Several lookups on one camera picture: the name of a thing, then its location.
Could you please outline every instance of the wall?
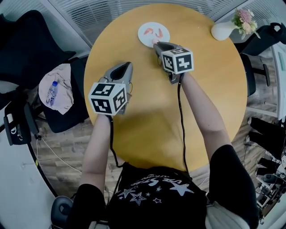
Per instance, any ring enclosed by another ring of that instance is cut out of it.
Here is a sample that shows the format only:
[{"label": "wall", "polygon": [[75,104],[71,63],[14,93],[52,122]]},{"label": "wall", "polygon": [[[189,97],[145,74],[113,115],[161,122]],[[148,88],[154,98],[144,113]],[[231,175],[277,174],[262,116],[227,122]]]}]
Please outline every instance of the wall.
[{"label": "wall", "polygon": [[[0,111],[0,126],[4,109]],[[27,145],[10,146],[0,133],[0,222],[5,229],[48,229],[55,199]]]}]

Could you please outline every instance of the plastic bottle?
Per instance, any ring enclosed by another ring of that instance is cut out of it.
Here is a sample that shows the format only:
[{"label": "plastic bottle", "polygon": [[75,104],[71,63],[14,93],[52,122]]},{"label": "plastic bottle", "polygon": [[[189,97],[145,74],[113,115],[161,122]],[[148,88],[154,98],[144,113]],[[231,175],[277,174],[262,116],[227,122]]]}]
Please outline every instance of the plastic bottle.
[{"label": "plastic bottle", "polygon": [[54,81],[52,83],[52,85],[50,86],[48,95],[46,97],[46,103],[47,103],[48,106],[52,106],[54,104],[57,92],[58,92],[58,82]]}]

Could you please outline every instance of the wooden floor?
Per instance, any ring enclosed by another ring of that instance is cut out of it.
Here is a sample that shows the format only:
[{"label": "wooden floor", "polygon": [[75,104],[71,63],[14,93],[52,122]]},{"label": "wooden floor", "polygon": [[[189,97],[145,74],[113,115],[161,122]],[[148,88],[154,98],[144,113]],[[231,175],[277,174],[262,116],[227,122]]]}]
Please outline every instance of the wooden floor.
[{"label": "wooden floor", "polygon": [[[264,76],[255,75],[257,91],[255,94],[248,97],[248,105],[275,111],[276,107],[264,105],[265,101],[273,103],[277,98],[275,71],[270,50],[266,51],[265,54],[267,58],[260,59],[260,57],[250,57],[250,59],[252,66],[256,68],[262,68],[261,61],[267,64],[270,72],[271,86],[267,87]],[[243,162],[243,164],[245,164],[246,170],[249,172],[253,182],[256,185],[256,163],[259,158],[264,156],[265,150],[255,146],[248,146],[246,149],[244,139],[251,130],[250,126],[247,124],[248,117],[258,117],[272,123],[276,122],[277,119],[247,111],[244,115],[240,129],[235,139],[232,141],[240,160]],[[93,130],[91,121],[87,119],[84,123],[78,124],[70,130],[57,134],[50,130],[47,123],[38,122],[38,126],[40,130],[39,134],[50,145],[54,152],[68,164],[81,170],[84,151]],[[35,139],[32,140],[32,146],[37,154],[37,144]],[[58,195],[71,197],[78,188],[80,173],[61,162],[43,141],[38,141],[38,158],[46,177]],[[120,172],[121,169],[115,166],[113,155],[110,152],[106,168],[105,181],[110,192],[114,190]],[[209,186],[209,165],[195,171],[191,171],[190,173],[193,177],[193,181],[197,185],[201,184],[206,179],[200,188],[207,191]]]}]

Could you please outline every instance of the printed graphic on shirt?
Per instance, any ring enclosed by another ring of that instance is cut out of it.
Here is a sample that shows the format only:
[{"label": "printed graphic on shirt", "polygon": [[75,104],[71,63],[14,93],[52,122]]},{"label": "printed graphic on shirt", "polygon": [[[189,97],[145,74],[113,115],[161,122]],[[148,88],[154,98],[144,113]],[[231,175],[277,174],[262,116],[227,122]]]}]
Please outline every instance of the printed graphic on shirt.
[{"label": "printed graphic on shirt", "polygon": [[133,198],[130,200],[131,201],[135,201],[139,206],[141,204],[141,201],[142,200],[146,200],[146,198],[142,197],[141,196],[142,192],[138,193],[138,194],[134,194],[134,193],[131,193],[131,195],[133,196]]},{"label": "printed graphic on shirt", "polygon": [[119,200],[126,199],[128,202],[135,202],[138,206],[144,203],[161,204],[164,196],[177,195],[182,197],[188,193],[194,193],[188,188],[188,183],[184,184],[182,180],[171,179],[165,175],[148,175],[131,184],[131,187],[120,191],[117,195]]},{"label": "printed graphic on shirt", "polygon": [[156,204],[157,204],[157,203],[161,203],[161,200],[160,200],[160,199],[157,199],[157,198],[155,198],[153,201],[155,201]]},{"label": "printed graphic on shirt", "polygon": [[132,190],[132,189],[133,189],[133,188],[131,188],[131,189],[124,189],[124,191],[123,191],[121,194],[119,194],[118,196],[124,195],[124,198],[126,199],[126,197],[127,197],[127,195],[128,195],[129,193],[135,192],[135,190]]}]

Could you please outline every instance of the equipment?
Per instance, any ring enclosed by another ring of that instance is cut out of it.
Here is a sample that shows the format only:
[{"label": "equipment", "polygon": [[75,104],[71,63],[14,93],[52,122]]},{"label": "equipment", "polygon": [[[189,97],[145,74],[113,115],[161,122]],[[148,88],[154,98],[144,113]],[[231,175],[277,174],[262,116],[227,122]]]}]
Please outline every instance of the equipment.
[{"label": "equipment", "polygon": [[51,229],[65,228],[67,216],[72,209],[72,205],[73,201],[66,196],[58,196],[54,200],[50,213]]},{"label": "equipment", "polygon": [[169,74],[171,84],[179,82],[181,73],[193,70],[193,53],[188,48],[169,42],[158,42],[154,44],[154,49],[165,72]]},{"label": "equipment", "polygon": [[183,130],[183,160],[187,173],[189,173],[186,161],[186,144],[185,144],[185,127],[183,119],[183,111],[181,106],[181,82],[185,72],[193,70],[193,53],[180,45],[169,42],[154,43],[154,49],[157,57],[163,62],[163,68],[168,73],[171,84],[178,83],[178,103],[181,115],[181,125]]},{"label": "equipment", "polygon": [[125,113],[131,97],[128,91],[132,72],[131,62],[121,63],[107,70],[98,83],[93,84],[88,99],[94,113],[112,116]]}]

